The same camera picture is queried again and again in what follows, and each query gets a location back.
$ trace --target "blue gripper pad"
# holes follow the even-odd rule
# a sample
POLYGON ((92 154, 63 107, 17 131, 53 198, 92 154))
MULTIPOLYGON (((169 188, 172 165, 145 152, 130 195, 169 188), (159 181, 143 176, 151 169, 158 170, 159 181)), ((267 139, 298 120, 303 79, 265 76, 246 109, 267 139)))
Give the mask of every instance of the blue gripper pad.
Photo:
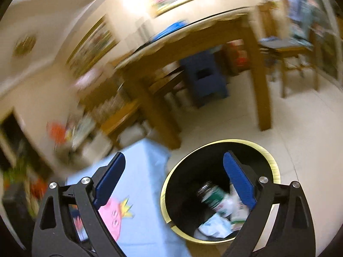
POLYGON ((107 166, 100 167, 93 175, 95 183, 93 205, 98 210, 107 204, 125 169, 125 157, 118 152, 107 166))
POLYGON ((232 153, 226 152, 223 158, 223 165, 242 203, 252 210, 257 202, 254 186, 238 164, 238 160, 236 160, 232 153))

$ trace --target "beige wall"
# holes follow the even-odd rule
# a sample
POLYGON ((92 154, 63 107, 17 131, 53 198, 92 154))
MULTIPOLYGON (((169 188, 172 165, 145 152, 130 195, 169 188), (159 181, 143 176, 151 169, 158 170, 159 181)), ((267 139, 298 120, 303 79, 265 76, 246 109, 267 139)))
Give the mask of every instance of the beige wall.
POLYGON ((71 86, 71 76, 58 64, 40 70, 0 98, 0 118, 14 108, 27 138, 57 172, 64 175, 54 157, 54 142, 47 135, 49 121, 66 122, 78 101, 71 86))
POLYGON ((153 18, 147 14, 141 0, 106 0, 82 25, 73 30, 74 33, 67 38, 60 50, 58 61, 61 65, 64 65, 84 35, 105 14, 108 17, 109 25, 114 30, 120 42, 105 55, 96 66, 101 66, 107 61, 127 53, 130 49, 134 48, 134 46, 132 46, 133 42, 137 44, 136 47, 142 44, 139 43, 137 34, 134 37, 130 36, 137 30, 135 22, 142 17, 144 20, 150 20, 153 33, 158 33, 181 19, 186 19, 188 22, 194 22, 226 10, 253 6, 259 1, 260 0, 193 0, 153 18))

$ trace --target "trash can rim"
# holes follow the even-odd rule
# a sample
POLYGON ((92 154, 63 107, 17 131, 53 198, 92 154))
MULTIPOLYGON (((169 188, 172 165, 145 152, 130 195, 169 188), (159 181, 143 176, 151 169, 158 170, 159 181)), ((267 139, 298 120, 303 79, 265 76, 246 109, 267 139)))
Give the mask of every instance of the trash can rim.
POLYGON ((189 235, 187 235, 186 233, 182 232, 176 225, 174 225, 174 223, 172 222, 168 211, 167 211, 167 207, 166 207, 166 202, 165 202, 165 194, 166 194, 166 189, 167 189, 167 185, 169 182, 170 177, 172 176, 173 172, 176 170, 176 168, 179 166, 179 164, 186 159, 188 156, 190 156, 191 154, 193 154, 194 152, 202 149, 203 147, 206 146, 210 146, 216 143, 223 143, 223 142, 236 142, 236 143, 242 143, 245 145, 248 145, 252 148, 254 148, 255 150, 259 151, 264 158, 268 161, 268 164, 272 170, 272 174, 273 174, 273 182, 275 184, 280 184, 281 183, 281 177, 280 177, 280 171, 278 168, 278 165, 275 161, 275 159, 272 157, 272 155, 262 146, 248 141, 248 140, 242 140, 242 139, 224 139, 224 140, 219 140, 219 141, 215 141, 215 142, 211 142, 208 143, 206 145, 203 145, 197 149, 195 149, 194 151, 192 151, 191 153, 189 153, 188 155, 186 155, 183 159, 181 159, 175 166, 174 168, 170 171, 170 173, 168 174, 166 180, 164 181, 163 187, 162 187, 162 192, 161 192, 161 199, 160 199, 160 204, 161 204, 161 212, 162 212, 162 216, 164 218, 164 221, 167 223, 168 226, 170 226, 170 228, 180 237, 182 237, 183 239, 193 242, 193 243, 198 243, 198 244, 208 244, 208 245, 215 245, 215 244, 223 244, 223 243, 228 243, 228 242, 232 242, 234 238, 232 239, 228 239, 228 240, 224 240, 224 241, 217 241, 217 242, 213 242, 213 241, 202 241, 199 239, 196 239, 194 237, 191 237, 189 235))

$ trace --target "white floor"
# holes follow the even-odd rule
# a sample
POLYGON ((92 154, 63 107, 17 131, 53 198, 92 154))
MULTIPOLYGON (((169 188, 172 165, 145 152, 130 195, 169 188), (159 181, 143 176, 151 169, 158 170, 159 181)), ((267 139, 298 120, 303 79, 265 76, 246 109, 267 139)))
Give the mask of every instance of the white floor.
MULTIPOLYGON (((301 78, 289 72, 288 96, 280 97, 280 81, 269 82, 272 128, 260 131, 250 73, 233 77, 230 96, 214 99, 200 109, 174 109, 182 127, 181 148, 171 152, 171 170, 184 156, 209 142, 246 139, 263 146, 275 158, 281 183, 297 180, 306 194, 319 254, 343 223, 343 93, 320 77, 320 90, 312 88, 312 71, 301 78)), ((277 208, 257 248, 264 246, 277 208)))

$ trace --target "metal screw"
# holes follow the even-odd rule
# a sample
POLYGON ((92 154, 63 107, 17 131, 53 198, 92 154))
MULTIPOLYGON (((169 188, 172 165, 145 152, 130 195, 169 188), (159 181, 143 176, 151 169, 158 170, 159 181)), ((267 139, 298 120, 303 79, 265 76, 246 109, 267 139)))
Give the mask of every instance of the metal screw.
POLYGON ((300 187, 300 184, 298 182, 293 182, 292 185, 295 187, 295 188, 299 188, 300 187))
POLYGON ((260 183, 266 184, 268 182, 268 178, 262 176, 262 177, 259 178, 259 181, 260 181, 260 183))
POLYGON ((82 180, 81 180, 81 183, 83 183, 84 185, 88 184, 90 182, 90 178, 88 177, 84 177, 82 180))
POLYGON ((56 186, 57 186, 57 183, 55 183, 55 182, 52 182, 52 183, 49 184, 49 188, 51 188, 52 190, 54 188, 56 188, 56 186))

